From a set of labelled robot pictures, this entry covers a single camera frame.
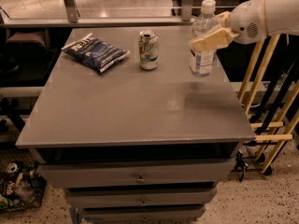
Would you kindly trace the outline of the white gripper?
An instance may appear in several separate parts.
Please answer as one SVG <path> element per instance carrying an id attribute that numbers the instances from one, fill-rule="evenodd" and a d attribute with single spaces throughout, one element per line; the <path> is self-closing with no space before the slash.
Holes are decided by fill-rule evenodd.
<path id="1" fill-rule="evenodd" d="M 231 13 L 222 12 L 216 16 L 222 27 L 207 35 L 189 41 L 195 51 L 227 48 L 234 42 L 247 45 L 266 39 L 264 0 L 249 0 L 237 6 Z"/>

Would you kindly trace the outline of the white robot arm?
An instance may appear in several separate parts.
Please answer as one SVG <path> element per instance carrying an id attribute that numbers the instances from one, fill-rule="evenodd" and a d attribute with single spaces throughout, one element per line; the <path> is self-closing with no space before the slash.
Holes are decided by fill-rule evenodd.
<path id="1" fill-rule="evenodd" d="M 247 45 L 273 35 L 299 35 L 299 0 L 249 0 L 216 16 L 219 27 L 192 38 L 193 51 Z"/>

